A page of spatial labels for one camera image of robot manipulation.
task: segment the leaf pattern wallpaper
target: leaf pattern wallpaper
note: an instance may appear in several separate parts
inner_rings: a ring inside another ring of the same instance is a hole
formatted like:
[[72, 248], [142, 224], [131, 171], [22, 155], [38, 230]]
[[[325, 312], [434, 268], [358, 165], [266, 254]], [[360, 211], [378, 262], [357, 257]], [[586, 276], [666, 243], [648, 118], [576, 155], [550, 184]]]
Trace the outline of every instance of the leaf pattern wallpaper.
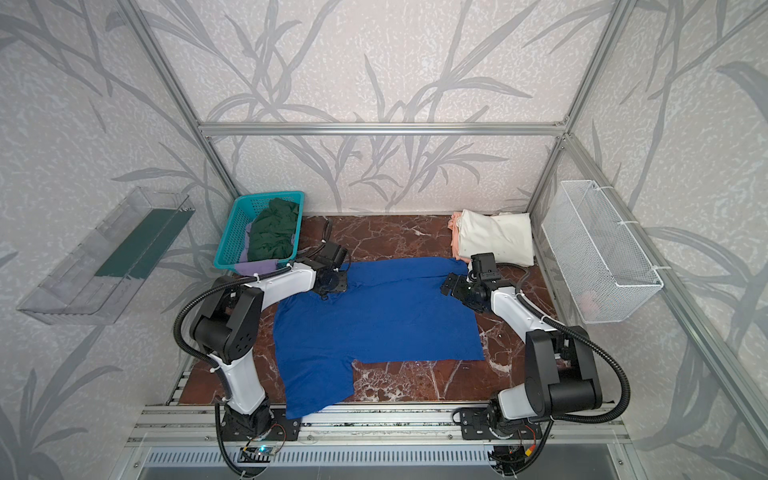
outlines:
[[[559, 121], [613, 0], [140, 2], [205, 121]], [[111, 27], [119, 26], [119, 19]], [[219, 137], [310, 213], [520, 211], [550, 137]]]
[[[232, 199], [115, 5], [0, 5], [0, 478], [107, 478], [182, 357], [179, 303], [218, 276]], [[110, 326], [46, 326], [16, 305], [140, 185], [196, 213]]]
[[[768, 2], [658, 7], [633, 10], [577, 137], [765, 394]], [[545, 199], [580, 178], [565, 156]], [[634, 379], [623, 418], [650, 478], [768, 478], [768, 459], [660, 297], [588, 329]]]

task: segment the red wire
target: red wire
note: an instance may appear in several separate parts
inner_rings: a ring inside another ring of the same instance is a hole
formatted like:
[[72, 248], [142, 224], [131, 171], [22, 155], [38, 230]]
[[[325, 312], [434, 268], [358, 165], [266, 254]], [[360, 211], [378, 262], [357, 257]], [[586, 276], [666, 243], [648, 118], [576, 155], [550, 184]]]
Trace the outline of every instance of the red wire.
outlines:
[[277, 451], [280, 451], [280, 450], [282, 450], [282, 449], [283, 449], [283, 447], [284, 447], [284, 446], [285, 446], [285, 444], [286, 444], [286, 437], [288, 436], [288, 434], [286, 433], [286, 430], [285, 430], [285, 428], [284, 428], [284, 427], [283, 427], [281, 424], [279, 424], [279, 423], [276, 423], [276, 424], [275, 424], [275, 426], [276, 426], [276, 427], [280, 427], [280, 429], [281, 429], [281, 430], [283, 430], [283, 444], [282, 444], [282, 445], [280, 445], [280, 448], [279, 448], [279, 449], [277, 449]]
[[528, 425], [524, 425], [524, 427], [526, 429], [530, 430], [531, 433], [533, 434], [533, 446], [536, 446], [536, 432], [534, 432], [533, 429], [531, 427], [529, 427]]

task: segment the brown marble surface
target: brown marble surface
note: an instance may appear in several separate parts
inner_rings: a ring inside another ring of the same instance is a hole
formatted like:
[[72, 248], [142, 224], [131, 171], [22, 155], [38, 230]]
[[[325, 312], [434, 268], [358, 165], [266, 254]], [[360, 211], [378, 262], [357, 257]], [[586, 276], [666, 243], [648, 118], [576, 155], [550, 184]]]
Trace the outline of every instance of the brown marble surface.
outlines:
[[[333, 217], [332, 239], [344, 245], [353, 261], [403, 257], [450, 257], [451, 230], [447, 216]], [[305, 217], [299, 248], [317, 245], [323, 235], [323, 217]], [[523, 272], [500, 266], [504, 278], [520, 280]], [[525, 294], [545, 312], [554, 308], [538, 266], [524, 288]], [[276, 305], [265, 310], [253, 348], [259, 379], [272, 403], [285, 402], [285, 387], [275, 361], [272, 329]], [[486, 400], [494, 392], [523, 382], [525, 344], [504, 320], [491, 313], [477, 315], [485, 351], [483, 361], [353, 363], [355, 393], [347, 402]], [[221, 395], [221, 385], [208, 365], [192, 370], [180, 398], [181, 404], [209, 405]]]

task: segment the pink object in basket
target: pink object in basket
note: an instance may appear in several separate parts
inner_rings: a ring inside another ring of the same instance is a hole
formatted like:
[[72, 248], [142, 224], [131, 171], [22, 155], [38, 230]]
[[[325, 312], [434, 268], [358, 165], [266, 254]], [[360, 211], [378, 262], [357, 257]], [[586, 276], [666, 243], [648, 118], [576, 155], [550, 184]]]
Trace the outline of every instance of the pink object in basket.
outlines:
[[466, 263], [469, 263], [469, 258], [464, 258], [459, 256], [458, 254], [458, 228], [459, 228], [459, 220], [462, 218], [462, 212], [453, 212], [453, 215], [451, 215], [451, 220], [448, 220], [448, 228], [451, 229], [451, 253], [453, 254], [453, 257], [457, 260], [464, 260]]

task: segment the white wire mesh basket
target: white wire mesh basket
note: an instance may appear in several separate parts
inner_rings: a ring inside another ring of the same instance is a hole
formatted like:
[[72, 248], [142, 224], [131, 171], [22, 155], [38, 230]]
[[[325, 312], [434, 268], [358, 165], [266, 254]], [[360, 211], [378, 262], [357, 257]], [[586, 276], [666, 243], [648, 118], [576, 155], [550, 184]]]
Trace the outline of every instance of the white wire mesh basket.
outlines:
[[664, 286], [592, 180], [560, 182], [541, 227], [585, 323], [620, 322]]

